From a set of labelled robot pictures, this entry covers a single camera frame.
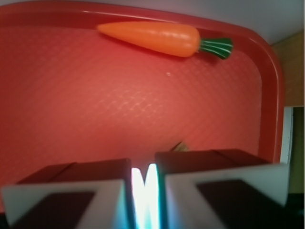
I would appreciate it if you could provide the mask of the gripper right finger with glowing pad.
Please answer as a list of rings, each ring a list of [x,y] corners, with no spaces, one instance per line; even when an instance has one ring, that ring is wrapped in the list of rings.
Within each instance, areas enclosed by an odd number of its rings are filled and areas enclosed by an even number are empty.
[[[162,229],[287,229],[289,167],[238,149],[155,154]]]

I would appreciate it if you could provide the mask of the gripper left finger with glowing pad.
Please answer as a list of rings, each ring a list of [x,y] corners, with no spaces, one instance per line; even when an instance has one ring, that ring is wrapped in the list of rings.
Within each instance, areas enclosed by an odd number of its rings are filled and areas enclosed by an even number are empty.
[[[127,158],[44,167],[1,189],[11,229],[135,229]]]

